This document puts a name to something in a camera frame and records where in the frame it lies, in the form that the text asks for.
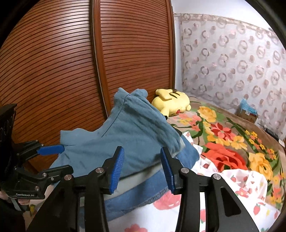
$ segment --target wooden wardrobe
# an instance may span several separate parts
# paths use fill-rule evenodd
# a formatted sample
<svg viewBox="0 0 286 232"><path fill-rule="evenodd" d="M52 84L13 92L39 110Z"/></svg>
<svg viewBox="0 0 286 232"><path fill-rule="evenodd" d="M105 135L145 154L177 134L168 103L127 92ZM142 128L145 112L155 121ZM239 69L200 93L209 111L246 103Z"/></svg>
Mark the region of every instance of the wooden wardrobe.
<svg viewBox="0 0 286 232"><path fill-rule="evenodd" d="M146 89L152 101L174 87L174 43L170 0L38 1L0 49L0 105L17 103L14 141L52 145L60 130L96 130L119 87Z"/></svg>

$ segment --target yellow stuffed animal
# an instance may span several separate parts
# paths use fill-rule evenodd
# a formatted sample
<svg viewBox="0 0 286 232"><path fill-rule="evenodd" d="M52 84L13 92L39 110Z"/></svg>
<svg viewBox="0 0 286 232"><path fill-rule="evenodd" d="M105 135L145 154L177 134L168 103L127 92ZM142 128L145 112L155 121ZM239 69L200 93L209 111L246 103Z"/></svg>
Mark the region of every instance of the yellow stuffed animal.
<svg viewBox="0 0 286 232"><path fill-rule="evenodd" d="M157 89L152 105L155 106L166 119L171 115L176 115L191 110L189 97L176 89Z"/></svg>

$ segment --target pikachu plush toy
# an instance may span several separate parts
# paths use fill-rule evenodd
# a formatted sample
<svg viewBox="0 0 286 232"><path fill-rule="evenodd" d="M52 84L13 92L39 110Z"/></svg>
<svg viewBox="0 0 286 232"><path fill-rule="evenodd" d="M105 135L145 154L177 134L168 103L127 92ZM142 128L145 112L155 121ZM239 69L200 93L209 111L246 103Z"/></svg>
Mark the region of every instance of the pikachu plush toy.
<svg viewBox="0 0 286 232"><path fill-rule="evenodd" d="M176 115L191 110L189 97L176 89L157 89L157 97L152 101L161 114L167 119L169 116Z"/></svg>

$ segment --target bed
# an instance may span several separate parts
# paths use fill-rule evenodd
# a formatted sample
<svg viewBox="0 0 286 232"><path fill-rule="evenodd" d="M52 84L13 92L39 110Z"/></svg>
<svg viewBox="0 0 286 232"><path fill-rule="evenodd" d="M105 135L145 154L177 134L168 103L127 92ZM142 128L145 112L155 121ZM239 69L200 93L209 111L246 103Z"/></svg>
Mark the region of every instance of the bed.
<svg viewBox="0 0 286 232"><path fill-rule="evenodd" d="M268 182L266 203L282 210L286 168L283 147L256 125L221 108L190 98L191 110L170 117L168 122L188 131L202 156L210 159L219 172L226 169L257 171Z"/></svg>

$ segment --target cardboard box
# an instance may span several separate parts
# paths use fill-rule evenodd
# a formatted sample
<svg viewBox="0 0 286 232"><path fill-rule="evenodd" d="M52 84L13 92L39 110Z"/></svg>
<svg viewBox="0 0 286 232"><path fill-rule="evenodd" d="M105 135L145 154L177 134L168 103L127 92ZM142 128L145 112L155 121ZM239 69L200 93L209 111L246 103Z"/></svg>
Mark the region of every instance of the cardboard box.
<svg viewBox="0 0 286 232"><path fill-rule="evenodd" d="M238 117L243 118L251 123L255 123L256 119L257 119L257 115L250 113L249 111L246 110L241 110L238 115Z"/></svg>

